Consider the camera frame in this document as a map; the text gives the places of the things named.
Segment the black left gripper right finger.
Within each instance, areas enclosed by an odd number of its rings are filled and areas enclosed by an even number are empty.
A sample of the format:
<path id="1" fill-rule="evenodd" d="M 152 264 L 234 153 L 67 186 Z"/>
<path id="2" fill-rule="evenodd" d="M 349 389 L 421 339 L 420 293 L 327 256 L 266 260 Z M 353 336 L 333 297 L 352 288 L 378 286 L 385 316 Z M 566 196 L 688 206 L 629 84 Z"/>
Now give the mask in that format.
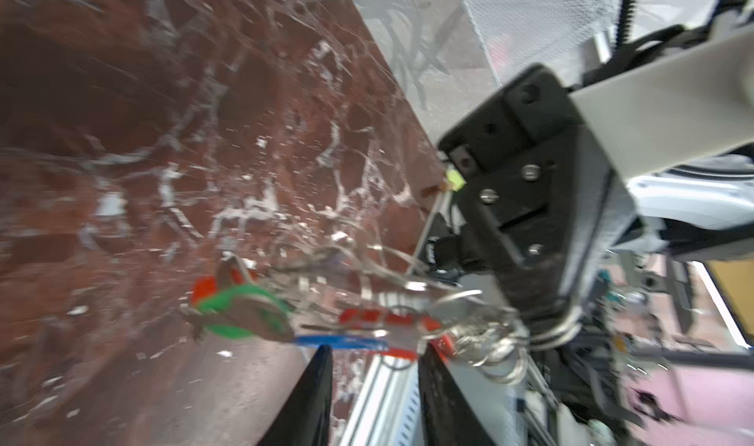
<path id="1" fill-rule="evenodd" d="M 419 358 L 417 368 L 425 444 L 494 446 L 434 346 Z"/>

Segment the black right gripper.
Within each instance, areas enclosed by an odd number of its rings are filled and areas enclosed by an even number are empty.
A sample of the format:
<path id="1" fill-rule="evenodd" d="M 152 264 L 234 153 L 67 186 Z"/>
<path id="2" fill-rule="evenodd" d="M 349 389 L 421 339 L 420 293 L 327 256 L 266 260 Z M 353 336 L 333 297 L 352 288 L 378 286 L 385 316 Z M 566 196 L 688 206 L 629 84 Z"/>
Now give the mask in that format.
<path id="1" fill-rule="evenodd" d="M 556 75 L 535 64 L 439 143 L 465 179 L 457 206 L 533 349 L 575 334 L 634 200 Z"/>

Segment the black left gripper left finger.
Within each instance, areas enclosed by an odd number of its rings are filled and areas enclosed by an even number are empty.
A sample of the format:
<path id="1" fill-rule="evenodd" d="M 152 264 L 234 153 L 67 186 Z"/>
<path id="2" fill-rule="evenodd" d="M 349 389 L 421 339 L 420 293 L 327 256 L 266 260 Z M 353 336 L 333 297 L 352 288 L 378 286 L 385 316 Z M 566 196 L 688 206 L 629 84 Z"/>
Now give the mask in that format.
<path id="1" fill-rule="evenodd" d="M 259 446 L 327 446 L 333 397 L 333 353 L 330 346 L 315 352 Z"/>

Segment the bunch of coloured keys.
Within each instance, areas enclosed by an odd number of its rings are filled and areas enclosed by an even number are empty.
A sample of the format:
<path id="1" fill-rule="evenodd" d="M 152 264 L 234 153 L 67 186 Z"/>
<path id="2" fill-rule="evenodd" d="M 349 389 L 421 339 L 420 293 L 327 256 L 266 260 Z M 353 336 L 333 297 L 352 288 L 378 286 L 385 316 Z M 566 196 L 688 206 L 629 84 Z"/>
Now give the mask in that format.
<path id="1" fill-rule="evenodd" d="M 421 279 L 333 247 L 263 269 L 226 253 L 213 275 L 196 281 L 181 314 L 196 339 L 205 334 L 257 337 L 414 361 L 447 336 L 450 326 L 437 316 L 441 303 L 390 305 L 369 299 L 368 292 L 402 289 L 426 295 L 430 288 Z"/>

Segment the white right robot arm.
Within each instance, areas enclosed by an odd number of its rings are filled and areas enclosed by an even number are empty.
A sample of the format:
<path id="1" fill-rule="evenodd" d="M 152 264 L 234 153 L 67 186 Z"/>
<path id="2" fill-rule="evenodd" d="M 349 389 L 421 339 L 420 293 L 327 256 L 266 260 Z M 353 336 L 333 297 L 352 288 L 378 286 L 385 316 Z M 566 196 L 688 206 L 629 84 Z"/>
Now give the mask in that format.
<path id="1" fill-rule="evenodd" d="M 688 86 L 699 76 L 662 73 L 636 60 L 584 75 L 579 90 L 535 65 L 479 105 L 440 141 L 465 179 L 463 227 L 438 261 L 490 271 L 577 414 L 623 428 L 618 377 L 598 357 L 606 329 L 591 322 L 608 289 L 608 251 L 666 256 L 661 287 L 682 331 L 693 324 L 686 264 L 740 259 L 753 248 L 753 160 L 741 149 L 681 159 L 727 127 L 704 124 Z"/>

